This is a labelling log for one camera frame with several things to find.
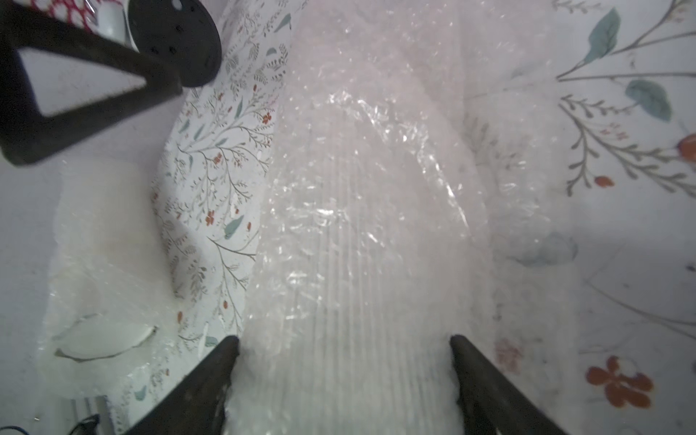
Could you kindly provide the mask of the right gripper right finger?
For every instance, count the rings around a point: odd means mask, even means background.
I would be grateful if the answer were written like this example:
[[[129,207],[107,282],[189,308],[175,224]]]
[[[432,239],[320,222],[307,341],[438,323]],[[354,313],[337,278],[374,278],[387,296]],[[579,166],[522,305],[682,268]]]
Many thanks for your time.
[[[463,335],[449,339],[465,434],[564,435]]]

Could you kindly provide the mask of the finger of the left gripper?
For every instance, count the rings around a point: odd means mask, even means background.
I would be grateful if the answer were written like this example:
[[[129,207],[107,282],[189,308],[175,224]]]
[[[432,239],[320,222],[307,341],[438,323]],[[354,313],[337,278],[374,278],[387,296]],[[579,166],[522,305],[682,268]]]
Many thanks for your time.
[[[139,89],[41,113],[19,54],[22,48],[60,54],[139,75]],[[179,72],[157,58],[50,18],[13,1],[1,4],[1,152],[14,166],[44,161],[122,121],[182,93]]]

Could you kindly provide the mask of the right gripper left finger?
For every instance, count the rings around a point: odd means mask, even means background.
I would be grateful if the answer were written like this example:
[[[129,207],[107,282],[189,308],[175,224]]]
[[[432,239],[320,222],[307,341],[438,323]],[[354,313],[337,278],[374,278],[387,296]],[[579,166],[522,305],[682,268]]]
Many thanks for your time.
[[[239,339],[225,337],[148,415],[131,435],[221,435]]]

